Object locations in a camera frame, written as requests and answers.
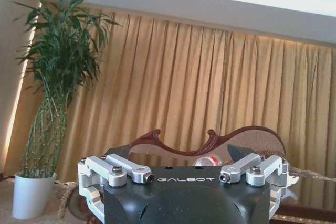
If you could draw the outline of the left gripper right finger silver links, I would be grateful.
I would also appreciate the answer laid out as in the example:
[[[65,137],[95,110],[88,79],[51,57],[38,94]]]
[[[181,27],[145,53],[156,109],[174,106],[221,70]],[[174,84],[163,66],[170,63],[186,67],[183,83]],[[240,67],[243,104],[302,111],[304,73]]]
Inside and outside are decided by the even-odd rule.
[[[287,193],[287,188],[299,180],[297,176],[289,175],[288,161],[277,155],[264,158],[247,147],[229,144],[227,149],[234,163],[222,166],[219,174],[220,182],[237,183],[244,175],[249,186],[261,187],[268,183],[269,215],[273,216],[279,208],[281,198]]]

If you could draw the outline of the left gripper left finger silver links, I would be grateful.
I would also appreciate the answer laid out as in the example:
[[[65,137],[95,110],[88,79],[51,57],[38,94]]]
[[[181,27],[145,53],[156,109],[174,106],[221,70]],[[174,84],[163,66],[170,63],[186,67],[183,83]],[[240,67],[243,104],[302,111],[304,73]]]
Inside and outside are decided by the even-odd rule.
[[[89,210],[94,215],[104,215],[104,204],[101,201],[97,185],[108,183],[119,188],[130,178],[136,184],[149,184],[154,175],[148,166],[136,164],[128,159],[131,146],[109,149],[102,157],[90,156],[82,158],[78,163],[79,195],[85,197]]]

